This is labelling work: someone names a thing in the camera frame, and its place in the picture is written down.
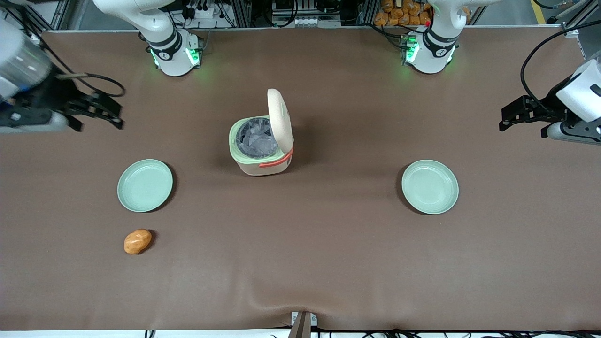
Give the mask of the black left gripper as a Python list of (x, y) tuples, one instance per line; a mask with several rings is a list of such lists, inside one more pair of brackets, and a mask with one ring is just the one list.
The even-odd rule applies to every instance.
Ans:
[(557, 94), (567, 84), (557, 84), (549, 90), (544, 98), (528, 95), (520, 96), (501, 109), (504, 116), (499, 122), (499, 131), (504, 132), (513, 125), (530, 123), (530, 113), (533, 112), (532, 122), (567, 122), (575, 125), (579, 118), (558, 97)]

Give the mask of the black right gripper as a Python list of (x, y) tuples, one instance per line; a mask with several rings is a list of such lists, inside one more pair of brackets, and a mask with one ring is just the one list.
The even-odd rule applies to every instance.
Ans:
[(71, 78), (50, 77), (14, 96), (13, 123), (49, 123), (54, 113), (87, 115), (123, 129), (122, 106), (104, 92), (84, 94)]

